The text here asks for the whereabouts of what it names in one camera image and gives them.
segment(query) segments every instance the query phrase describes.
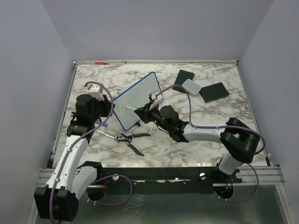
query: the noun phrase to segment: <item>metal frame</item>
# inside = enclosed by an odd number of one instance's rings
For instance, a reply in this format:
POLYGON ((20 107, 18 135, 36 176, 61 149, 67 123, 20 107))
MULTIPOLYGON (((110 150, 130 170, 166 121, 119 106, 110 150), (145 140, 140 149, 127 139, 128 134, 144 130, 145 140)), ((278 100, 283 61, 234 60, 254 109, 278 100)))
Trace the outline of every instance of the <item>metal frame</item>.
MULTIPOLYGON (((72 78, 71 78, 71 83, 68 89, 68 95, 64 104, 64 111, 63 114, 61 116, 60 119, 60 125, 57 131, 57 136, 55 139, 55 144, 53 146, 53 150, 52 150, 52 154, 51 154, 51 160, 54 159, 55 157, 55 150, 57 147, 57 143, 58 143, 58 139, 59 139, 59 135, 60 135, 60 130, 62 127, 62 123, 64 120, 64 115, 65 115, 65 111, 66 111, 66 107, 69 101, 69 97, 71 94, 71 88, 73 85, 73 81, 75 78, 75 74, 76 74, 76 70, 77 70, 77 66, 81 65, 81 64, 90 64, 90 65, 94 65, 96 64, 97 61, 88 61, 88 62, 74 62, 74 70, 73 70, 73 74, 72 74, 72 78)), ((155 63, 164 63, 164 64, 171 64, 171 63, 176 63, 176 64, 186 64, 186 63, 194 63, 194 64, 217 64, 217 63, 223 63, 223 64, 235 64, 237 66, 238 69, 238 73, 245 91, 245 95, 247 97, 247 101, 251 110, 251 114, 256 126, 257 131, 259 132, 259 128, 258 128, 258 124, 254 115, 254 112, 252 110, 249 98, 248 98, 248 94, 246 92, 246 88, 244 86, 244 82, 242 79, 242 76, 240 74, 240 70, 239 70, 239 66, 238 66, 238 62, 237 61, 160 61, 160 60, 113 60, 113 61, 102 61, 104 63, 109 63, 109 64, 127 64, 127 63, 131 63, 131 64, 155 64, 155 63)), ((267 154, 267 152, 265 151, 265 158, 268 159, 270 157, 270 155, 267 154)), ((268 163, 267 167, 254 167, 258 177, 259 177, 259 183, 260 185, 275 185, 278 191, 278 195, 279 195, 279 199, 281 202, 281 205, 283 207, 283 211, 286 217, 286 220, 288 222, 288 224, 296 224, 295 221, 295 217, 293 215, 292 212, 292 208, 288 199, 288 196, 286 194, 285 191, 285 186, 284 186, 284 178, 282 175, 282 172, 280 170, 280 167, 274 167, 273 163, 270 161, 268 163)), ((43 187, 45 185, 45 183, 47 182, 47 180, 49 179, 49 177, 52 175, 54 169, 51 168, 46 168, 46 169, 41 169, 39 178, 38 178, 38 182, 37 182, 37 187, 43 187)), ((235 186, 248 186, 248 185, 256 185, 256 176, 253 172, 253 170, 250 167, 240 167, 240 173, 242 174, 242 183, 234 183, 235 186)), ((175 178, 173 180, 174 182, 182 182, 184 183, 187 180, 178 180, 177 178, 175 178)), ((224 184, 214 184, 214 186, 223 186, 224 184)), ((96 185, 96 186, 89 186, 89 188, 102 188, 102 185, 96 185)), ((36 223, 37 220, 37 208, 35 205, 35 201, 33 200, 32 206, 31 206, 31 210, 29 213, 29 217, 27 220, 27 224, 32 224, 32 223, 36 223)))
MULTIPOLYGON (((96 64, 99 61, 84 61, 84 62, 75 62, 75 65, 80 64, 96 64)), ((101 61, 107 64, 235 64, 237 65, 236 60, 231 61, 209 61, 209 60, 106 60, 101 61)))

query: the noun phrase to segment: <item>black device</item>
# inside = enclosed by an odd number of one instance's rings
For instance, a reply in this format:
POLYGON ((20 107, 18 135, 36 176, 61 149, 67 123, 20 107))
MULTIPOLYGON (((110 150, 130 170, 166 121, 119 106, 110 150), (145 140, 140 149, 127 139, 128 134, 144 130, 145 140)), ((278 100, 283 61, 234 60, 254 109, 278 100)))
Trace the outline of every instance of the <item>black device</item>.
POLYGON ((199 93, 206 103, 229 96, 229 92, 223 83, 202 87, 199 93))
MULTIPOLYGON (((175 85, 183 85, 183 83, 187 80, 187 79, 191 79, 191 80, 193 80, 193 77, 194 77, 194 73, 192 73, 192 72, 188 72, 188 71, 184 71, 184 70, 180 70, 179 72, 178 72, 178 76, 177 76, 177 79, 176 79, 176 81, 175 81, 175 85)), ((182 89, 182 88, 180 88, 180 87, 177 87, 177 86, 175 86, 175 87, 173 87, 172 88, 173 90, 176 90, 176 91, 179 91, 179 92, 183 92, 183 93, 185 93, 185 91, 182 89)))
MULTIPOLYGON (((94 123, 100 117, 107 117, 111 103, 106 95, 103 95, 104 100, 97 100, 89 94, 82 94, 76 98, 76 112, 73 112, 73 119, 67 128, 66 135, 83 135, 86 132, 95 128, 94 123)), ((89 143, 93 133, 86 136, 89 143)))
POLYGON ((144 107, 134 110, 140 119, 145 123, 154 122, 157 127, 164 129, 169 136, 176 142, 188 142, 183 136, 184 128, 189 123, 182 121, 178 117, 172 106, 163 106, 159 110, 159 105, 150 110, 151 103, 146 104, 144 107))

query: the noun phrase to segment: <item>lavender wall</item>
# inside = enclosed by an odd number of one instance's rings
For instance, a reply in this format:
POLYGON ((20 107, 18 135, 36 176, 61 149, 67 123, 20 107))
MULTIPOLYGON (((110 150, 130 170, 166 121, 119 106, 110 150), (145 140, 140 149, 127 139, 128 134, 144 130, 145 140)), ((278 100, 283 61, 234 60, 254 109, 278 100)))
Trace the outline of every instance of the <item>lavender wall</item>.
POLYGON ((273 0, 42 0, 74 61, 241 59, 273 0))
POLYGON ((0 68, 0 220, 24 224, 72 72, 39 0, 1 2, 0 68))
POLYGON ((280 164, 299 223, 299 1, 275 0, 240 62, 267 151, 280 164))

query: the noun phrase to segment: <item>white marble table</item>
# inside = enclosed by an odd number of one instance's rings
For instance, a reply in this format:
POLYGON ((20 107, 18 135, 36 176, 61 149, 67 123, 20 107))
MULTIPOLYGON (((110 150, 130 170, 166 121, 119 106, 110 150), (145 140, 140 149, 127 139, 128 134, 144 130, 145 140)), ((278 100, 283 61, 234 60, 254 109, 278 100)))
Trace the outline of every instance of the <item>white marble table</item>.
MULTIPOLYGON (((156 72, 161 89, 174 84, 179 70, 195 73, 194 81, 201 86, 222 82, 229 91, 229 97, 205 103, 200 95, 191 96, 193 123, 221 123, 230 117, 236 117, 255 129, 250 107, 237 67, 232 64, 122 64, 122 65, 79 65, 67 105, 65 119, 60 133, 54 159, 56 166, 64 148, 66 129, 75 111, 76 97, 86 93, 87 81, 103 83, 113 97, 118 96, 139 79, 156 72)), ((172 105, 180 119, 188 120, 188 101, 185 94, 169 90, 164 93, 161 104, 172 105)), ((108 127, 101 127, 110 133, 124 133, 113 115, 108 127)), ((176 144, 167 134, 152 124, 134 126, 126 133, 149 133, 151 137, 133 139, 132 144, 145 156, 136 155, 125 143, 116 143, 113 139, 94 133, 88 148, 83 153, 79 165, 85 161, 99 161, 104 167, 194 167, 215 165, 227 150, 222 144, 214 142, 190 142, 176 144)), ((266 166, 264 154, 254 157, 254 166, 266 166)))

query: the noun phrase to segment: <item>red marker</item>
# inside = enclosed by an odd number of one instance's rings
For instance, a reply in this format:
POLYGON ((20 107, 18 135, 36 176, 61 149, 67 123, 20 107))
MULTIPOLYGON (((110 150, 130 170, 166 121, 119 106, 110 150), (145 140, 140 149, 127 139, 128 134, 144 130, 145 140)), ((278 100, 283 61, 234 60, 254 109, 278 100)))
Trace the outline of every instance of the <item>red marker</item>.
POLYGON ((107 64, 107 63, 104 63, 104 62, 96 62, 95 64, 107 64))

